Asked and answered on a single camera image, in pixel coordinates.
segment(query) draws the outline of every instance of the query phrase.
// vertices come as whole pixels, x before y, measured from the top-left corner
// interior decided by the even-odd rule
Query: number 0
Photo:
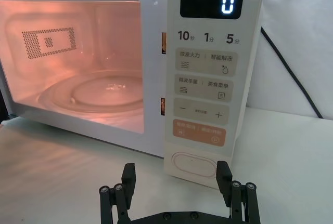
[[[225,9],[226,2],[227,2],[227,0],[222,0],[222,13],[228,15],[228,14],[231,14],[234,10],[234,0],[230,0],[229,10]]]

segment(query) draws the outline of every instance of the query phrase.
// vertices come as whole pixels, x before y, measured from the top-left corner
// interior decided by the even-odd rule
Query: blue digit display
[[[184,18],[238,19],[243,0],[181,0]]]

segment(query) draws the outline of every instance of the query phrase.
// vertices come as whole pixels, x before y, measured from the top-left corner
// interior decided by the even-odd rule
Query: button
[[[175,119],[173,135],[221,147],[225,142],[226,131],[222,128]]]
[[[216,176],[216,162],[211,159],[186,152],[177,152],[172,155],[171,160],[181,171],[207,178]]]
[[[229,106],[175,98],[173,100],[173,114],[206,123],[225,125],[228,123]]]
[[[176,69],[219,76],[234,76],[238,55],[235,52],[178,48]]]
[[[234,83],[229,80],[184,74],[175,75],[175,93],[178,95],[229,102],[233,88]]]

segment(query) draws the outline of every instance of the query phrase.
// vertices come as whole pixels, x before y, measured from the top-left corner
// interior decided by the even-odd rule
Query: orange button
[[[225,142],[225,129],[209,125],[175,119],[173,121],[173,135],[197,142],[208,143],[215,146],[223,146]]]

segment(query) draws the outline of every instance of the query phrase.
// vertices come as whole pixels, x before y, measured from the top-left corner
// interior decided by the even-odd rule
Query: black cable
[[[321,113],[317,109],[316,105],[312,101],[309,93],[305,90],[304,86],[301,84],[301,82],[298,80],[298,78],[296,77],[296,75],[294,74],[294,72],[292,71],[292,69],[290,68],[290,66],[287,64],[286,60],[283,58],[283,56],[280,53],[279,49],[277,49],[277,47],[275,46],[274,42],[271,40],[271,38],[268,36],[268,34],[266,33],[266,31],[262,27],[261,27],[260,31],[261,31],[262,35],[264,35],[264,37],[267,40],[267,42],[271,45],[271,47],[273,48],[274,52],[277,54],[277,56],[281,60],[282,64],[285,66],[286,70],[289,72],[290,76],[293,78],[293,80],[296,82],[296,84],[298,85],[298,87],[303,92],[304,96],[308,100],[308,102],[311,105],[311,107],[314,110],[314,112],[317,114],[318,118],[323,118],[323,116],[321,115]]]

